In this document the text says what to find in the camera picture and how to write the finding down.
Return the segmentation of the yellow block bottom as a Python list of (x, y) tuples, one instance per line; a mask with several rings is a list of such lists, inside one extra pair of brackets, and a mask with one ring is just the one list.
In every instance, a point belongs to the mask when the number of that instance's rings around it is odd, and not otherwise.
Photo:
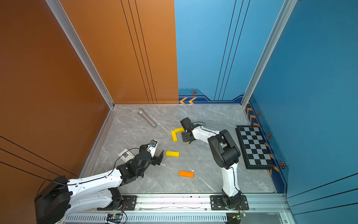
[(166, 151), (166, 156), (169, 156), (169, 157), (180, 157), (180, 152)]

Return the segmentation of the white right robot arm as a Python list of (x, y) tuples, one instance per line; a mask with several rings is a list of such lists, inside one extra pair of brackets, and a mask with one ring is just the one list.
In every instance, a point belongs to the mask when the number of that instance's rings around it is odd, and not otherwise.
[(195, 124), (189, 118), (180, 121), (184, 132), (183, 141), (193, 142), (200, 140), (210, 146), (214, 161), (222, 170), (223, 205), (229, 210), (249, 210), (246, 196), (238, 186), (238, 162), (241, 155), (240, 149), (227, 130), (214, 131)]

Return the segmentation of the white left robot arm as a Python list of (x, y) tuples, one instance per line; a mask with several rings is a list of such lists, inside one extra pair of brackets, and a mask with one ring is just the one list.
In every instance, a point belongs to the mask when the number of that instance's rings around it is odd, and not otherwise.
[(155, 155), (158, 142), (141, 145), (134, 158), (110, 171), (80, 179), (59, 176), (34, 199), (36, 222), (54, 224), (64, 216), (89, 209), (117, 210), (123, 203), (119, 187), (143, 177), (150, 165), (160, 165), (164, 154)]

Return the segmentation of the yellow block top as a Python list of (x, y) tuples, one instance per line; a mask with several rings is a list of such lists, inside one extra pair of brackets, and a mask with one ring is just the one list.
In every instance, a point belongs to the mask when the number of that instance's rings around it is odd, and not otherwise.
[(176, 128), (175, 130), (175, 133), (180, 133), (180, 132), (184, 132), (185, 130), (184, 130), (184, 128)]

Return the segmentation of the orange block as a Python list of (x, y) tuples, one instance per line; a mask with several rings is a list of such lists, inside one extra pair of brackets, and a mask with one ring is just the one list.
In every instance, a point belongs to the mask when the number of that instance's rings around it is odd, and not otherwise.
[(188, 178), (194, 178), (194, 172), (180, 170), (179, 171), (179, 176), (188, 177)]

